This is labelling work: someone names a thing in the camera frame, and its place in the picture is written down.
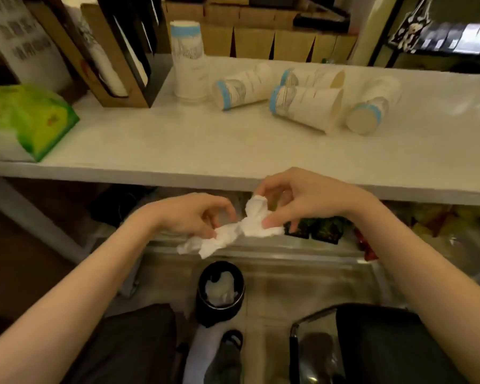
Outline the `person's right hand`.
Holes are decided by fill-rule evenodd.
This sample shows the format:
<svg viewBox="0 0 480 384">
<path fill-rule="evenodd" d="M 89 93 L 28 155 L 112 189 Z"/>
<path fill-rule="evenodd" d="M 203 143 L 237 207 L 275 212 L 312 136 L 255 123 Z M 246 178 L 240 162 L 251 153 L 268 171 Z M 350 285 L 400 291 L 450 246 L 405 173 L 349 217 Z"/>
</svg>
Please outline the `person's right hand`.
<svg viewBox="0 0 480 384">
<path fill-rule="evenodd" d="M 355 221 L 378 203 L 362 188 L 298 167 L 264 178 L 254 194 L 277 200 L 276 209 L 289 202 L 302 202 L 303 218 L 344 217 Z"/>
</svg>

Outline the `white tissue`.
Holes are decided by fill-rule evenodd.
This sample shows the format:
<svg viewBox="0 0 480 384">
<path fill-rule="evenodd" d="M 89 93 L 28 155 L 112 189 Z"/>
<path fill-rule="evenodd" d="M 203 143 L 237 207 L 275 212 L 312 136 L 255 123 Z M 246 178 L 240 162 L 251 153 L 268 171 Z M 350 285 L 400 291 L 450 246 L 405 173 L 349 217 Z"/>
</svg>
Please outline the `white tissue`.
<svg viewBox="0 0 480 384">
<path fill-rule="evenodd" d="M 208 258 L 216 251 L 232 245 L 239 237 L 269 238 L 284 235 L 283 226 L 264 229 L 262 221 L 272 212 L 268 208 L 267 198 L 253 195 L 245 207 L 246 216 L 240 222 L 227 224 L 215 229 L 215 238 L 189 238 L 185 243 L 177 246 L 180 255 L 197 252 L 202 258 Z"/>
</svg>

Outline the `person's right forearm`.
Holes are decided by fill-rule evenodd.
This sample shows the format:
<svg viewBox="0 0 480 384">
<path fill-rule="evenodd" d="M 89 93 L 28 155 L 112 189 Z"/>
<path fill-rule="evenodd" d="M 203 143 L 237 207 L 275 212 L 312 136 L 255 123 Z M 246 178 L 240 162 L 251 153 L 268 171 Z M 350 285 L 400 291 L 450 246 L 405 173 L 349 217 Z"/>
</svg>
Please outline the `person's right forearm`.
<svg viewBox="0 0 480 384">
<path fill-rule="evenodd" d="M 480 384 L 480 286 L 372 194 L 348 197 L 345 214 L 441 349 L 469 382 Z"/>
</svg>

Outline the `white tissue waste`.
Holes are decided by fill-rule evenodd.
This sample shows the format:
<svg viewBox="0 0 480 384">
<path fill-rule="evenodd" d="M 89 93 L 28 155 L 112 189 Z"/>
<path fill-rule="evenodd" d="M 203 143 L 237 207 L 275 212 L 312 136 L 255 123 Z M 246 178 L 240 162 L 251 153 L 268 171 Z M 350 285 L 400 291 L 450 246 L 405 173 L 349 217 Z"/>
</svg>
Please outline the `white tissue waste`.
<svg viewBox="0 0 480 384">
<path fill-rule="evenodd" d="M 233 274 L 229 271 L 221 272 L 218 276 L 207 280 L 205 284 L 207 302 L 215 307 L 233 304 L 237 296 L 234 282 Z"/>
</svg>

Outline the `clear plastic storage bin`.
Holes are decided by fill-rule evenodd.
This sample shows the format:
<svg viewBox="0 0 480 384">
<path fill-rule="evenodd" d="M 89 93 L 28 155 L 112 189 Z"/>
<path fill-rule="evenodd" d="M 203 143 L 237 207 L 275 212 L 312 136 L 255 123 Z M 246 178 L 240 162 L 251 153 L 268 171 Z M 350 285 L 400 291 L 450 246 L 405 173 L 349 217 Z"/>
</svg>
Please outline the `clear plastic storage bin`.
<svg viewBox="0 0 480 384">
<path fill-rule="evenodd" d="M 160 234 L 148 245 L 138 273 L 135 298 L 169 303 L 189 315 L 198 278 L 215 261 L 236 265 L 245 280 L 240 317 L 293 322 L 336 303 L 374 303 L 406 308 L 390 275 L 357 250 L 349 227 L 338 245 L 289 236 L 239 237 L 232 245 L 202 259 L 179 254 L 184 239 Z"/>
</svg>

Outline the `black trash bin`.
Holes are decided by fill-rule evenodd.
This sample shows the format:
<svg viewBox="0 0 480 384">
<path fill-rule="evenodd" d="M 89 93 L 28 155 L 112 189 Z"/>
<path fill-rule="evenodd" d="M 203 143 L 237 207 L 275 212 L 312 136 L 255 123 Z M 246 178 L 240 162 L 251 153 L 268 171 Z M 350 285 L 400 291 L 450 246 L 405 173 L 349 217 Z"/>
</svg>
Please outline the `black trash bin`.
<svg viewBox="0 0 480 384">
<path fill-rule="evenodd" d="M 232 302 L 214 305 L 206 292 L 206 283 L 218 282 L 223 272 L 229 272 L 232 276 Z M 245 291 L 243 274 L 236 265 L 228 261 L 215 261 L 209 264 L 198 279 L 195 297 L 195 317 L 197 322 L 206 328 L 210 328 L 218 323 L 231 320 L 242 307 Z"/>
</svg>

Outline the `red snack packet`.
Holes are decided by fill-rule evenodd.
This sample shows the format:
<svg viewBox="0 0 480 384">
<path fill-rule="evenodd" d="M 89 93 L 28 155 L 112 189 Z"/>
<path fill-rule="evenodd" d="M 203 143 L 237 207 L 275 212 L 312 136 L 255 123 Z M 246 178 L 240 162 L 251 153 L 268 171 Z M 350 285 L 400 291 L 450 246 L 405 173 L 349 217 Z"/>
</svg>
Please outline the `red snack packet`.
<svg viewBox="0 0 480 384">
<path fill-rule="evenodd" d="M 367 262 L 377 261 L 379 259 L 377 254 L 373 251 L 367 239 L 357 227 L 354 228 L 354 235 L 357 239 L 359 249 L 364 253 L 364 260 Z"/>
</svg>

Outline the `black sandal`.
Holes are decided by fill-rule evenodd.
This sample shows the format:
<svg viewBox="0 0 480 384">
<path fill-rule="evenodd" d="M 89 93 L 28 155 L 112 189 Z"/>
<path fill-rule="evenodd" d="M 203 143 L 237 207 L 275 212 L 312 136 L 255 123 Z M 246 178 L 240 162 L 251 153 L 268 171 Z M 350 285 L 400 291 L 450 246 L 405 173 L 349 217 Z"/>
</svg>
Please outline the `black sandal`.
<svg viewBox="0 0 480 384">
<path fill-rule="evenodd" d="M 206 370 L 204 384 L 242 384 L 242 347 L 242 332 L 238 329 L 226 331 Z"/>
</svg>

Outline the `white table leg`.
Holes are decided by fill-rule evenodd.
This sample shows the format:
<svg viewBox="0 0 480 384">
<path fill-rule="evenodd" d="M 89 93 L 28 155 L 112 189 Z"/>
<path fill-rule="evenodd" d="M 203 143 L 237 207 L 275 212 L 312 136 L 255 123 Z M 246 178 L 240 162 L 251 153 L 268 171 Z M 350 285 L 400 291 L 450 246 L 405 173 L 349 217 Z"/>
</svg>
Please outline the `white table leg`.
<svg viewBox="0 0 480 384">
<path fill-rule="evenodd" d="M 88 252 L 0 177 L 0 212 L 63 258 L 78 264 Z"/>
</svg>

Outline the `upright stack of paper cups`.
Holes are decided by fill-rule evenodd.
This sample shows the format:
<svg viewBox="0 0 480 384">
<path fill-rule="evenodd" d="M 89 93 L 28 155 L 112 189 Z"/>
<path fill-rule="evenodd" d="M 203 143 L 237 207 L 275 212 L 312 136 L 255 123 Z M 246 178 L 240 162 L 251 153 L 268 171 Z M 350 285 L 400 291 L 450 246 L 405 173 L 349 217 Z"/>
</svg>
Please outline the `upright stack of paper cups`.
<svg viewBox="0 0 480 384">
<path fill-rule="evenodd" d="M 209 74 L 200 23 L 171 21 L 170 39 L 175 95 L 188 102 L 206 100 L 209 95 Z"/>
</svg>

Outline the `row of brown cardboard boxes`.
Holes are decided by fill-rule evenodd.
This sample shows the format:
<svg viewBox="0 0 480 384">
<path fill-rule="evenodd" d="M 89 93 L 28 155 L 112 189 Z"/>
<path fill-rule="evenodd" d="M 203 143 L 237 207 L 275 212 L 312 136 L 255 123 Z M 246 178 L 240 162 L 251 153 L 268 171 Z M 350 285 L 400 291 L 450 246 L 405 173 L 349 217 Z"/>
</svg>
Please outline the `row of brown cardboard boxes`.
<svg viewBox="0 0 480 384">
<path fill-rule="evenodd" d="M 358 41 L 351 16 L 334 0 L 162 0 L 167 30 L 174 20 L 199 23 L 207 56 L 345 64 Z"/>
</svg>

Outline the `brown cardboard holder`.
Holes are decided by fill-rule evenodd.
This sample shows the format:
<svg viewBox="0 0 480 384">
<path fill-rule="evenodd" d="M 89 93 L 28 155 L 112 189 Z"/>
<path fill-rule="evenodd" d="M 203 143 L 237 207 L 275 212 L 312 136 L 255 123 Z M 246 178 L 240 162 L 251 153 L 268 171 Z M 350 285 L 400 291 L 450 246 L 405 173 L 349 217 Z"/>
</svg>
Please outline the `brown cardboard holder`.
<svg viewBox="0 0 480 384">
<path fill-rule="evenodd" d="M 26 6 L 103 107 L 150 108 L 158 94 L 153 0 L 29 0 Z"/>
</svg>

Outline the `green tissue pack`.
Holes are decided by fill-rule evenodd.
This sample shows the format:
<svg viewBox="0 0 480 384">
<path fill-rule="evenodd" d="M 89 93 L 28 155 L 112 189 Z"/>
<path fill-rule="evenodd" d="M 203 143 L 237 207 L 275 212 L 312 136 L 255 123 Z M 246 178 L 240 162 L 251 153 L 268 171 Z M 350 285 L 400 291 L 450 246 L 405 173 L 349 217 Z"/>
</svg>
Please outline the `green tissue pack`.
<svg viewBox="0 0 480 384">
<path fill-rule="evenodd" d="M 42 161 L 79 120 L 52 91 L 31 84 L 0 86 L 0 161 Z"/>
</svg>

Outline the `black metal shelf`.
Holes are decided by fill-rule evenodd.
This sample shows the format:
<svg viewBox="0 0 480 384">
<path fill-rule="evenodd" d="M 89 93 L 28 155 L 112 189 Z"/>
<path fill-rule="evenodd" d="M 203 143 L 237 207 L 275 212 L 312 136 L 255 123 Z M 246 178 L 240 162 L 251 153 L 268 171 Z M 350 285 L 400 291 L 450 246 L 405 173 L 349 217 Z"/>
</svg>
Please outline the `black metal shelf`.
<svg viewBox="0 0 480 384">
<path fill-rule="evenodd" d="M 394 0 L 367 64 L 480 74 L 480 0 Z"/>
</svg>

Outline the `white printed sign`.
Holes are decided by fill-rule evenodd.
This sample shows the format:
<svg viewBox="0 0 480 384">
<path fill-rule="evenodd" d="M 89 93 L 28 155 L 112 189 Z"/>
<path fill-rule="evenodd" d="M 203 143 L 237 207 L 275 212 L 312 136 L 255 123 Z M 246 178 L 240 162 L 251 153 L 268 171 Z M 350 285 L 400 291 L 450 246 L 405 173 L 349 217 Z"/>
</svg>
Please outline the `white printed sign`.
<svg viewBox="0 0 480 384">
<path fill-rule="evenodd" d="M 72 82 L 56 45 L 22 0 L 0 0 L 0 53 L 19 83 L 57 93 Z"/>
</svg>

